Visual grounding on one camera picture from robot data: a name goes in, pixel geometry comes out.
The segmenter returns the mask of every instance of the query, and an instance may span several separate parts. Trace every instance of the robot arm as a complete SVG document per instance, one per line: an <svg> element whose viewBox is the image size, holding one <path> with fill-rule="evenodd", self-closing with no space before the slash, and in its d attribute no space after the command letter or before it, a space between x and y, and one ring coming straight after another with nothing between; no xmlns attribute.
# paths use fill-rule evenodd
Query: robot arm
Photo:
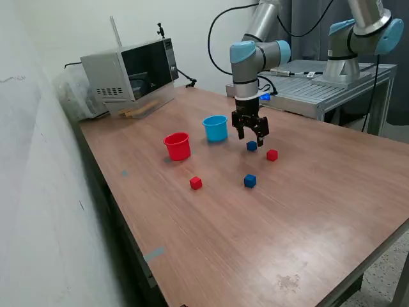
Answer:
<svg viewBox="0 0 409 307"><path fill-rule="evenodd" d="M252 23L243 40L230 47L230 63L235 88L236 111L231 114L239 139L244 138L244 127L257 136L258 146L269 133L266 117L260 118L258 73L287 63L291 49L284 40L265 43L270 30L277 22L279 0L261 0Z"/></svg>
<svg viewBox="0 0 409 307"><path fill-rule="evenodd" d="M337 83L360 77L358 54L388 54L399 43L403 21L393 19L382 0L348 0L354 19L330 27L323 78Z"/></svg>

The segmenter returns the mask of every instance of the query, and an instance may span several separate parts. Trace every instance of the blue tape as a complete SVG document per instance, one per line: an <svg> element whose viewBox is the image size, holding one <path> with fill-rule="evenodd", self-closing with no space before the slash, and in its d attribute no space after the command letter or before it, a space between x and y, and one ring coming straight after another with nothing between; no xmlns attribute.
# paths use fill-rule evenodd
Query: blue tape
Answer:
<svg viewBox="0 0 409 307"><path fill-rule="evenodd" d="M158 257L159 255L165 253L165 249L161 246L157 248L156 250L152 251L151 253L144 255L143 258L145 259L146 262L149 262L150 260Z"/></svg>

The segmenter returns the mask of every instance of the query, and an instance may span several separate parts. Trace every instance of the blue cup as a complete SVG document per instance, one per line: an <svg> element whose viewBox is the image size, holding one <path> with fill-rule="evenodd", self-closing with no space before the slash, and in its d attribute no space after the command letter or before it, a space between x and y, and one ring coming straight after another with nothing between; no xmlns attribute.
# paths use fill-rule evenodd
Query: blue cup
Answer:
<svg viewBox="0 0 409 307"><path fill-rule="evenodd" d="M228 136L228 118L224 115L214 115L203 120L209 142L220 142Z"/></svg>

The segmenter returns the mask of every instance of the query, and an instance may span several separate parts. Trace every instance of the metal workbench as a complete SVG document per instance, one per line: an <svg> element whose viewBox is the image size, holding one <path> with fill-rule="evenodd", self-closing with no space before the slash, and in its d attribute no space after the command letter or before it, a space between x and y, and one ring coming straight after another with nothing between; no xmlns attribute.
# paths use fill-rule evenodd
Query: metal workbench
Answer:
<svg viewBox="0 0 409 307"><path fill-rule="evenodd" d="M295 60L287 63L279 70L291 72L322 72L325 71L326 61ZM370 63L360 63L361 70L370 67ZM381 135L385 125L389 108L390 94L394 84L397 65L381 64L378 71L376 91L373 105L370 110L368 133ZM316 85L312 79L306 77L280 77L271 72L263 72L261 75L268 77L279 92L270 101L262 100L266 107L272 107L283 111L300 114L306 117L324 120L325 113L351 101L352 99L372 90L375 67L367 70L372 73L372 78L349 90L332 86ZM226 86L228 96L232 94L232 84Z"/></svg>

